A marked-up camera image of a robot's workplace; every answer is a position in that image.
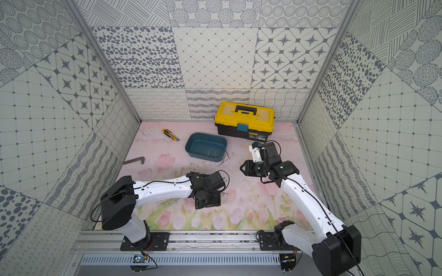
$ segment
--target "toolbox latch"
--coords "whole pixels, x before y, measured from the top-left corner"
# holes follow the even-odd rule
[[[236,128],[238,131],[244,131],[247,132],[248,131],[248,125],[245,124],[238,124],[238,127]]]

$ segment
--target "patterned wall tile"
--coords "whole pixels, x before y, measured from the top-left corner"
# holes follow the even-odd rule
[[[92,129],[117,93],[81,34],[35,67]]]
[[[185,88],[250,88],[256,29],[173,28]]]
[[[76,0],[89,26],[170,26],[165,0]]]
[[[0,263],[9,247],[15,243],[27,223],[34,217],[41,202],[5,187],[0,187]]]
[[[360,267],[365,275],[423,275],[401,243],[381,206],[372,206],[345,220],[361,232]]]
[[[61,1],[4,1],[0,28],[32,63],[78,35],[72,16]]]
[[[190,120],[184,89],[126,89],[142,120]]]
[[[442,174],[381,202],[388,221],[410,253],[418,275],[440,275],[442,259]]]
[[[332,210],[339,218],[348,218],[377,204],[339,133],[316,160],[316,167]]]
[[[432,3],[433,0],[364,0],[348,32],[387,64]]]
[[[312,88],[336,28],[259,28],[253,88]]]
[[[59,275],[81,230],[92,224],[46,204],[0,261],[1,275]]]
[[[273,109],[276,121],[296,121],[309,92],[310,89],[251,89],[249,105]]]
[[[221,102],[248,104],[250,89],[186,89],[193,120],[213,120]]]
[[[350,0],[263,0],[260,25],[265,27],[339,27]]]
[[[436,1],[400,46],[389,67],[442,112],[442,5]]]
[[[115,182],[120,164],[98,135],[92,133],[44,203],[89,220],[103,191]]]
[[[92,30],[125,88],[183,87],[171,28],[93,27]]]
[[[0,86],[18,76],[32,63],[19,48],[0,30]]]
[[[318,90],[339,129],[364,97],[385,65],[347,33]]]
[[[0,97],[0,185],[43,200],[92,130],[34,67]]]
[[[337,132],[318,94],[313,95],[309,109],[302,119],[301,130],[313,161],[316,161]]]
[[[386,68],[339,133],[386,199],[442,171],[442,113]]]
[[[94,132],[120,160],[124,161],[140,123],[128,110],[126,103],[119,94],[99,120]]]
[[[166,0],[172,26],[258,27],[261,0]]]

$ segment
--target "metal vent panel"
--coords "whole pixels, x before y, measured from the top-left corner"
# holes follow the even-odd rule
[[[152,253],[149,254],[160,265],[278,265],[276,253]],[[123,265],[132,264],[135,254],[84,254],[82,265]]]

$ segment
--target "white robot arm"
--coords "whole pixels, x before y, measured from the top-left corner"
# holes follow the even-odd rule
[[[159,200],[188,197],[195,199],[195,209],[220,206],[225,188],[219,171],[209,175],[190,172],[179,178],[151,182],[132,181],[131,176],[124,176],[101,196],[102,228],[120,231],[138,250],[143,250],[150,241],[150,231],[135,213],[136,208]]]
[[[275,226],[277,245],[301,249],[315,261],[324,276],[340,275],[360,263],[361,234],[354,226],[347,227],[313,193],[290,162],[282,162],[272,142],[255,142],[249,147],[253,160],[240,167],[246,176],[268,178],[283,189],[300,208],[316,235],[305,231],[292,221]]]
[[[268,178],[291,197],[314,232],[312,234],[284,221],[274,228],[274,242],[295,246],[312,256],[324,276],[336,276],[357,265],[361,260],[361,234],[354,226],[347,227],[313,193],[290,161],[281,161],[271,142],[255,142],[249,147],[253,160],[240,167],[246,176]],[[117,229],[143,251],[151,242],[149,227],[134,212],[135,208],[171,198],[195,199],[195,209],[221,205],[220,193],[226,184],[219,171],[213,174],[190,172],[185,176],[161,181],[132,181],[120,178],[101,196],[102,228]]]

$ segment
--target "table surface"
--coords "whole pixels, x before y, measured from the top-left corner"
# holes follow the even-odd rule
[[[166,137],[162,129],[170,130],[180,140],[173,141]],[[230,184],[221,194],[221,206],[195,210],[195,201],[191,198],[146,204],[136,212],[147,221],[151,230],[272,230],[275,224],[286,219],[304,229],[311,229],[296,202],[275,183],[263,184],[259,178],[246,177],[239,170],[245,160],[252,159],[248,147],[253,141],[223,136],[228,142],[228,155],[223,162],[215,163],[190,157],[186,153],[184,146],[194,132],[218,135],[214,123],[143,122],[126,160],[144,156],[145,162],[123,165],[118,178],[131,175],[134,181],[152,181],[179,177],[190,171],[211,174],[224,170],[230,176]],[[282,160],[293,162],[306,183],[316,191],[294,125],[275,123],[269,140],[281,145]],[[101,230],[101,223],[95,228]]]

